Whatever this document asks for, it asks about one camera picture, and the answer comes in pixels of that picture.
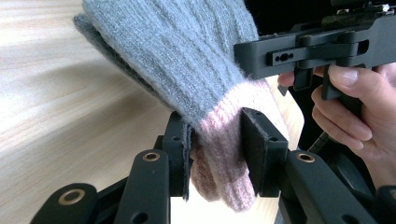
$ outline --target screw hole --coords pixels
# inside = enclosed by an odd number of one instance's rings
[[[282,55],[280,55],[280,61],[285,62],[289,59],[289,54],[288,53],[284,53]]]
[[[277,142],[277,138],[275,138],[275,137],[270,137],[270,142]]]
[[[146,223],[149,220],[149,216],[146,213],[139,213],[132,218],[133,224]]]
[[[143,156],[144,161],[156,161],[160,158],[160,154],[155,152],[150,152]]]
[[[346,224],[359,224],[359,221],[351,215],[343,215],[343,221]]]
[[[304,153],[299,153],[299,154],[297,155],[297,158],[298,158],[300,161],[304,161],[304,162],[314,162],[314,161],[315,161],[315,158],[314,158],[314,157],[312,157],[312,156],[310,156],[310,155],[308,155],[308,154],[304,154]]]

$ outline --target black plastic part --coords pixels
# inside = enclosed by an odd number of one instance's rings
[[[294,90],[303,91],[311,87],[313,74],[314,69],[294,68]]]
[[[279,197],[279,210],[285,224],[305,224],[306,215],[299,202],[291,202],[282,194]]]
[[[330,136],[323,132],[318,139],[312,144],[312,146],[308,149],[308,151],[319,154],[320,151],[325,147],[325,145],[330,141]]]
[[[341,96],[341,92],[330,82],[329,65],[326,65],[323,73],[322,100],[332,100]]]
[[[379,223],[389,224],[396,220],[396,186],[385,186],[375,197],[373,216]]]
[[[373,201],[374,195],[356,165],[342,153],[335,153],[327,163],[353,195],[369,208],[368,205]]]
[[[322,85],[322,80],[322,77],[312,76],[312,86],[304,91],[295,91],[293,87],[289,87],[290,95],[300,107],[304,117],[304,126],[298,141],[298,148],[302,150],[308,150],[323,133],[323,130],[312,118],[312,109],[315,104],[311,98],[312,91]]]
[[[305,223],[376,223],[316,154],[291,151],[285,172],[304,209]]]
[[[165,152],[152,149],[137,154],[114,223],[170,223],[169,161]]]
[[[280,91],[280,93],[285,96],[286,93],[288,93],[288,87],[284,87],[281,85],[277,85],[277,89]]]
[[[96,210],[98,211],[96,224],[113,223],[116,218],[117,211],[120,206],[120,199],[125,189],[127,177],[119,182],[101,190],[98,193],[98,203]]]
[[[286,160],[289,142],[259,111],[243,108],[241,123],[242,148],[253,188],[261,197],[277,197],[277,170]]]
[[[32,224],[93,223],[98,196],[94,186],[71,184],[55,191],[36,213]]]
[[[170,196],[183,197],[188,200],[192,164],[190,159],[191,126],[185,123],[177,112],[173,112],[169,118],[164,136],[159,136],[159,139],[162,140],[160,144],[162,150],[169,157]]]
[[[154,147],[152,149],[163,149],[163,135],[157,136],[157,140],[155,140]]]
[[[311,74],[304,70],[317,66],[335,63],[344,67],[368,68],[396,62],[396,29],[391,29],[396,26],[395,15],[384,14],[378,17],[370,11],[365,14],[367,15],[360,21],[354,21],[353,25],[346,27],[325,30],[324,27],[314,26],[305,30],[304,26],[296,25],[284,34],[267,35],[258,41],[237,44],[234,46],[235,59],[248,75],[255,78],[270,77],[296,69],[296,90],[309,87]],[[322,98],[325,100],[341,95],[327,74],[323,89]],[[351,105],[357,108],[359,103]]]

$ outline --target finger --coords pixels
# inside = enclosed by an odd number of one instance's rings
[[[327,119],[316,106],[314,106],[314,109],[312,110],[312,118],[314,118],[318,126],[335,141],[351,148],[352,150],[360,150],[363,148],[361,140],[344,132],[331,120]]]
[[[383,64],[375,68],[392,87],[396,87],[396,63]]]
[[[388,116],[396,111],[393,95],[396,91],[388,79],[370,69],[331,65],[330,81],[346,95],[361,99],[367,108],[378,116]]]
[[[319,67],[314,68],[314,74],[317,75],[318,77],[323,77],[324,66],[319,66]]]
[[[371,129],[338,100],[323,101],[321,99],[322,91],[322,86],[316,88],[312,92],[312,100],[326,119],[356,139],[367,141],[373,137]]]
[[[288,72],[288,73],[279,75],[279,77],[277,78],[277,83],[284,87],[292,86],[294,83],[294,73]]]

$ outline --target wooden table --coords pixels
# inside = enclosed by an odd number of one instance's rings
[[[105,60],[73,26],[80,0],[0,3],[0,222],[28,223],[55,190],[76,182],[104,189],[153,147],[170,112]],[[290,132],[303,116],[290,95],[276,100]],[[277,199],[243,214],[172,199],[172,223],[273,223]]]

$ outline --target black mechanical device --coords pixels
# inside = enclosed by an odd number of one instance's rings
[[[255,78],[294,71],[294,88],[310,86],[313,68],[375,67],[396,62],[395,1],[332,0],[340,10],[320,22],[235,46],[240,66]],[[325,76],[323,99],[340,97]],[[288,142],[264,114],[242,110],[242,146],[249,177],[261,197],[279,197],[288,224],[396,223],[396,186],[375,190],[364,164],[323,134],[310,150],[289,150]],[[131,173],[97,192],[72,184],[54,192],[32,223],[170,223],[170,197],[188,198],[191,127],[177,113],[154,149],[139,153]]]

